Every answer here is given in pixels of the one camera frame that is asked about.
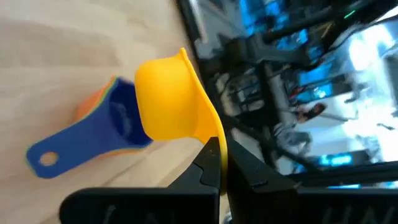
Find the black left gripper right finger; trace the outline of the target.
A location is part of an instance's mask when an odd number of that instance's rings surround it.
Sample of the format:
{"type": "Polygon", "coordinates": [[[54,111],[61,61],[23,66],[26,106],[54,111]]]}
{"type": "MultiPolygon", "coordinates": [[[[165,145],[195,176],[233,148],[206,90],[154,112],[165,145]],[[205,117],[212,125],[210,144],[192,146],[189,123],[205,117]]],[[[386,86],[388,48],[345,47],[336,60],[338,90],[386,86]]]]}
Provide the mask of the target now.
{"type": "Polygon", "coordinates": [[[398,162],[282,175],[228,140],[234,224],[398,224],[398,162]]]}

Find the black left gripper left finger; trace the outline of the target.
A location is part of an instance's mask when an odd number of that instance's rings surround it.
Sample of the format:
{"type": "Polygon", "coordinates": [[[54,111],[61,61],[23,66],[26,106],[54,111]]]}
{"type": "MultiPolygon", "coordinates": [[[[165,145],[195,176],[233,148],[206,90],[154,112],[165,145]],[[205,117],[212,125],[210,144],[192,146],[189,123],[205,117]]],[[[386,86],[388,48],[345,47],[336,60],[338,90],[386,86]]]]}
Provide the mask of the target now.
{"type": "Polygon", "coordinates": [[[168,187],[87,188],[70,194],[61,224],[219,224],[221,153],[212,137],[168,187]]]}

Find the dark blue measuring cup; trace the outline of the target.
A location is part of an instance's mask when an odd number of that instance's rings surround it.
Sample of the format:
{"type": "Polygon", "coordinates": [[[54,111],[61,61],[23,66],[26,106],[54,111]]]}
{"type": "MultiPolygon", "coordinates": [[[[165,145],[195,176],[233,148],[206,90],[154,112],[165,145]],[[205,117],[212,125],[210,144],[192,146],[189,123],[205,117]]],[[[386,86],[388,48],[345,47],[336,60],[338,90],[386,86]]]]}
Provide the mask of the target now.
{"type": "Polygon", "coordinates": [[[133,82],[114,78],[99,103],[75,124],[35,144],[25,158],[36,176],[51,179],[103,154],[141,149],[152,143],[144,132],[133,82]]]}

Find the yellow measuring cup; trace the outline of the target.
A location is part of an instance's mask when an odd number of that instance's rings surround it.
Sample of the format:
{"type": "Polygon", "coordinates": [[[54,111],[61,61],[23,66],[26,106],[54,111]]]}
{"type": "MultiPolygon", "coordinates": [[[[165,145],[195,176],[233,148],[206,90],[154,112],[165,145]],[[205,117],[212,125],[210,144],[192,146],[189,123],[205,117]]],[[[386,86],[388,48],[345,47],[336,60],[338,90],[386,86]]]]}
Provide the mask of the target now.
{"type": "Polygon", "coordinates": [[[228,147],[221,119],[206,94],[187,51],[148,60],[134,76],[144,132],[153,140],[194,138],[206,144],[217,138],[221,191],[226,192],[228,147]]]}

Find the orange measuring cup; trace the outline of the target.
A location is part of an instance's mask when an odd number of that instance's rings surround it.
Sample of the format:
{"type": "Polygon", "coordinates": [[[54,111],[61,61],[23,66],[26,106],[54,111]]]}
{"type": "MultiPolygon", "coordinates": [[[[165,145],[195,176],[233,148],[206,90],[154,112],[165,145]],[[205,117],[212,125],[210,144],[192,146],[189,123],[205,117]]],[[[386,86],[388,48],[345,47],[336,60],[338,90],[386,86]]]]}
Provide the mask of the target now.
{"type": "Polygon", "coordinates": [[[106,97],[110,97],[108,111],[112,125],[129,145],[106,152],[102,156],[137,153],[138,150],[150,145],[153,140],[142,127],[135,85],[123,77],[112,76],[104,87],[85,99],[76,109],[73,121],[77,123],[92,114],[105,102],[106,97]]]}

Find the person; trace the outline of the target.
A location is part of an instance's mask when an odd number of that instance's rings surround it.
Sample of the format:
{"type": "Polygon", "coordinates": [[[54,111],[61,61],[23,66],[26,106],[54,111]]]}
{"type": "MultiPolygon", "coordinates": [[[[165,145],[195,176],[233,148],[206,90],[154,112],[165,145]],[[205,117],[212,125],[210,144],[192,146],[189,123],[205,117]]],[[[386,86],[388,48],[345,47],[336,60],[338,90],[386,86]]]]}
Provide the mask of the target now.
{"type": "Polygon", "coordinates": [[[300,107],[294,111],[298,123],[305,123],[322,114],[327,108],[324,103],[316,103],[310,109],[300,107]]]}

